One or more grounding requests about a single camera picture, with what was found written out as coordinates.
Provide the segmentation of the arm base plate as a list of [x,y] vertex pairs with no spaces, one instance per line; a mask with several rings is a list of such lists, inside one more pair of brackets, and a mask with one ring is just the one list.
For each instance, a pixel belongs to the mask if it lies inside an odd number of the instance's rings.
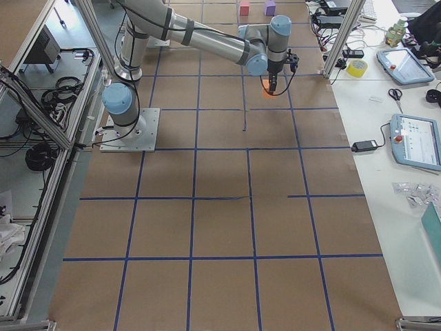
[[103,140],[99,147],[101,152],[153,152],[156,148],[158,123],[160,117],[159,108],[141,108],[138,123],[131,130],[131,126],[122,128],[114,125],[111,116],[107,117],[107,126],[114,126],[103,133]]

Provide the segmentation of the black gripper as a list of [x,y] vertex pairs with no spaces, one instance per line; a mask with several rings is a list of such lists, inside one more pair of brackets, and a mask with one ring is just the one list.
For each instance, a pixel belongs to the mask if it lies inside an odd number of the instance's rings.
[[283,70],[283,61],[267,61],[267,71],[268,71],[268,93],[273,94],[277,87],[277,75]]

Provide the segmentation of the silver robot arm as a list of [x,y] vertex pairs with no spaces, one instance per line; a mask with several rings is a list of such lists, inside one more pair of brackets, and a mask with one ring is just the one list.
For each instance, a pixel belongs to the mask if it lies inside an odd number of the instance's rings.
[[142,75],[141,60],[150,37],[215,54],[246,67],[251,76],[268,74],[269,94],[275,92],[284,65],[297,61],[287,49],[291,19],[284,15],[272,17],[267,24],[240,26],[239,35],[234,36],[176,14],[162,1],[126,1],[122,8],[127,28],[121,51],[112,62],[119,80],[102,97],[122,141],[137,140],[145,127],[136,82]]

